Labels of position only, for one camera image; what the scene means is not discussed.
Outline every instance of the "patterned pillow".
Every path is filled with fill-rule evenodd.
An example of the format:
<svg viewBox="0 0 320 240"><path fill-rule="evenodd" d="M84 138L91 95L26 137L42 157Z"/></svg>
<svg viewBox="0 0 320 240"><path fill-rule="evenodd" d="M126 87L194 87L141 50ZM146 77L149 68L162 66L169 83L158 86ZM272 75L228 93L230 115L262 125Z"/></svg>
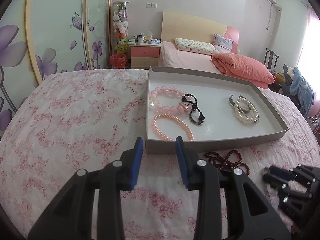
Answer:
<svg viewBox="0 0 320 240"><path fill-rule="evenodd" d="M182 38L175 38L174 42L176 43L178 50L191 51L211 56L219 53L219 51L212 44L206 42L192 41Z"/></svg>
<svg viewBox="0 0 320 240"><path fill-rule="evenodd" d="M231 53L233 42L233 40L224 38L219 34L214 35L213 45L220 53Z"/></svg>

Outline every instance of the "black beaded bracelet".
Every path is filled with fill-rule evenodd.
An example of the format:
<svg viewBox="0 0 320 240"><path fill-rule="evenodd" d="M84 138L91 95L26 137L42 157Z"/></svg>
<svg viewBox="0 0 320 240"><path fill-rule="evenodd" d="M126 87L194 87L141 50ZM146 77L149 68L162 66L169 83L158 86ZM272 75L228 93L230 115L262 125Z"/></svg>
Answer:
<svg viewBox="0 0 320 240"><path fill-rule="evenodd" d="M193 97L194 100L195 100L195 103L192 102L192 101L188 101L188 100L187 100L187 97L188 97L188 96ZM181 101L182 101L182 102L188 102L188 103L192 104L192 110L191 110L190 113L189 113L190 122L192 122L192 123L194 123L194 124L197 124L197 125L201 125L201 124L204 122L204 115L202 114L202 112L201 112L200 109L198 108L198 105L197 105L198 101L197 101L196 97L195 97L194 95L192 95L192 94L186 94L186 95L183 95L183 96L182 96ZM197 110L197 111L199 112L199 114L200 114L199 117L198 117L198 122L195 121L195 120L193 120L193 118L192 118L192 113L193 113L194 111L196 111L196 110Z"/></svg>

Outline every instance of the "nightstand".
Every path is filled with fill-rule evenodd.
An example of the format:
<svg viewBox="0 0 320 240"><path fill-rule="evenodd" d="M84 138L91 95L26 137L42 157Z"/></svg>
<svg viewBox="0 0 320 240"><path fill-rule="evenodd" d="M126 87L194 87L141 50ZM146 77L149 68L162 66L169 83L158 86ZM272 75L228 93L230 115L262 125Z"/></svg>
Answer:
<svg viewBox="0 0 320 240"><path fill-rule="evenodd" d="M149 69L158 65L161 44L130 44L131 68Z"/></svg>

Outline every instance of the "pink headboard section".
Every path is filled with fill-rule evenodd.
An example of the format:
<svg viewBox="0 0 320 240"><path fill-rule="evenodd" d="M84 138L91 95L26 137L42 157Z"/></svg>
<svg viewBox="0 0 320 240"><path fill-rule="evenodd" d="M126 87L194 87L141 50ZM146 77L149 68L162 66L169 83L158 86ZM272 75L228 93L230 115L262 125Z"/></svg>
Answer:
<svg viewBox="0 0 320 240"><path fill-rule="evenodd" d="M223 37L234 41L232 48L231 48L231 52L236 54L237 48L238 48L238 43L239 43L239 31L228 26L226 34L223 35Z"/></svg>

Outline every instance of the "headboard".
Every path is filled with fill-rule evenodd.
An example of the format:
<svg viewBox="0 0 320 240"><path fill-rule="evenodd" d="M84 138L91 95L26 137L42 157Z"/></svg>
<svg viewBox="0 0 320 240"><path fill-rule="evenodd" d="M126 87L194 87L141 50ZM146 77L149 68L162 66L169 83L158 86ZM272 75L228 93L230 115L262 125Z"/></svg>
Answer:
<svg viewBox="0 0 320 240"><path fill-rule="evenodd" d="M161 41L174 43L174 38L213 43L217 33L235 42L232 53L237 52L239 31L206 18L177 12L163 12Z"/></svg>

